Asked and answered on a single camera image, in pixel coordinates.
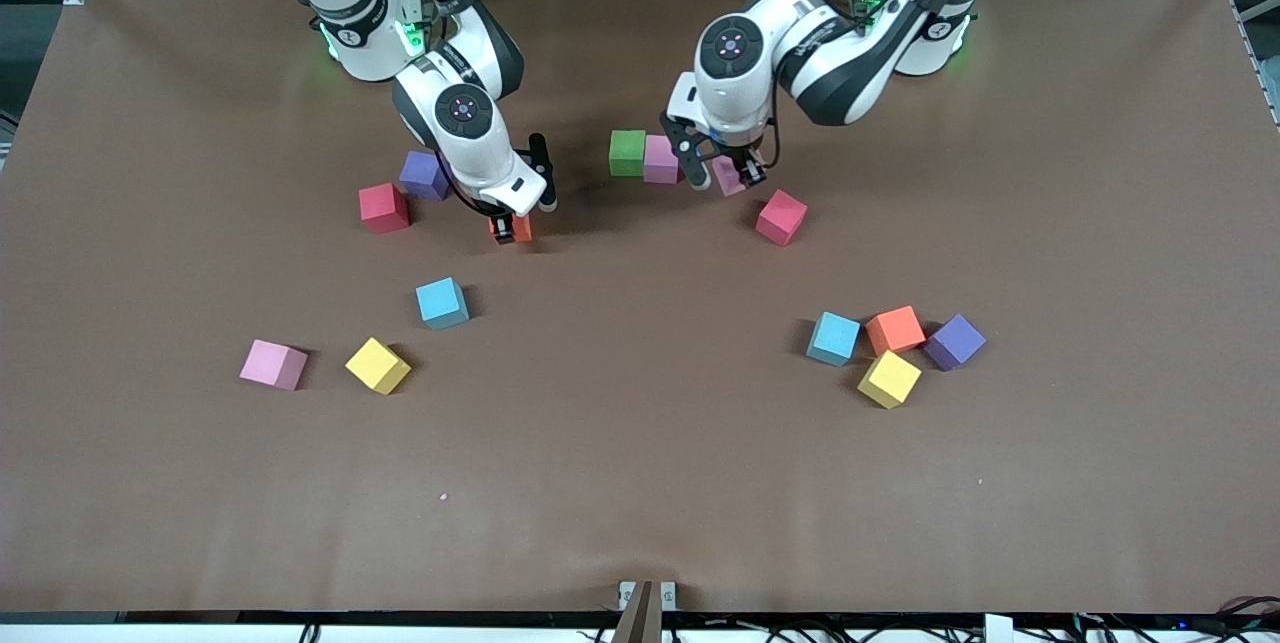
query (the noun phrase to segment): logo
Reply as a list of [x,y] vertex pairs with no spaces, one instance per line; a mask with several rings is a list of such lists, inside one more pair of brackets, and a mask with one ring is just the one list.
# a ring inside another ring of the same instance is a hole
[[951,35],[951,24],[947,23],[946,20],[940,20],[929,26],[924,31],[924,37],[931,41],[941,41],[942,38],[946,38],[950,35]]

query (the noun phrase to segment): blue cube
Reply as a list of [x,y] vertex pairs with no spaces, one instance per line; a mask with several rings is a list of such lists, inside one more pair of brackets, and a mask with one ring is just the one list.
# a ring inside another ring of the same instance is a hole
[[431,330],[444,330],[471,319],[462,288],[452,278],[419,288],[417,309],[422,313],[422,323]]
[[410,151],[401,169],[401,183],[412,196],[443,201],[449,196],[449,179],[433,154]]
[[809,350],[805,355],[831,365],[845,365],[854,357],[854,342],[861,328],[856,320],[823,313],[813,329],[813,337],[809,338]]
[[924,352],[942,370],[952,370],[972,359],[986,342],[987,338],[983,338],[982,333],[978,333],[978,329],[964,315],[956,314],[942,328],[938,328],[937,333],[929,336],[929,339],[924,342]]

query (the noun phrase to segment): pink cube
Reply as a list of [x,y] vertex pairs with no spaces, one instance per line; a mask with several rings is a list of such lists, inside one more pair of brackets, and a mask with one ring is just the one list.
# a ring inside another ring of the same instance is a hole
[[408,228],[408,205],[394,183],[361,188],[360,219],[374,233]]
[[298,378],[302,375],[302,366],[306,364],[307,355],[302,351],[294,351],[292,347],[279,343],[253,341],[253,346],[248,350],[248,359],[244,360],[244,368],[241,369],[241,378],[284,391],[294,391],[298,387]]
[[804,214],[808,211],[809,206],[787,196],[781,190],[774,191],[769,202],[764,204],[764,210],[760,211],[760,218],[755,222],[755,229],[774,243],[785,246],[800,229]]
[[721,184],[721,192],[724,193],[724,197],[745,191],[746,186],[737,178],[737,170],[733,169],[733,161],[728,156],[718,156],[709,160],[708,164],[712,167],[712,174]]
[[671,141],[666,136],[644,138],[644,182],[680,183],[680,159],[671,152]]

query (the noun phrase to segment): light blue cube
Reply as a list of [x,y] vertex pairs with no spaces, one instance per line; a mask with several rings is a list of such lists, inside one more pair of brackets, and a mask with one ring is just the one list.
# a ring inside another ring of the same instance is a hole
[[422,323],[431,330],[444,330],[471,319],[471,314],[467,313],[467,301],[462,297],[462,288],[453,282],[453,278],[428,283],[419,288],[417,309],[422,314]]
[[823,313],[818,325],[813,328],[813,338],[809,338],[805,355],[831,365],[845,365],[854,357],[854,342],[858,341],[860,329],[863,327],[856,320]]

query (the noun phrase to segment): yellow cube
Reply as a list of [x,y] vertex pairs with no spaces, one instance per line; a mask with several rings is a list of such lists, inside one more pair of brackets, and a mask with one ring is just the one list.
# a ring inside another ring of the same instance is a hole
[[387,396],[408,375],[410,368],[390,348],[370,338],[347,361],[347,370],[355,373],[361,383]]
[[920,369],[902,360],[896,352],[884,351],[884,355],[872,364],[858,388],[886,409],[895,409],[906,401],[919,378]]

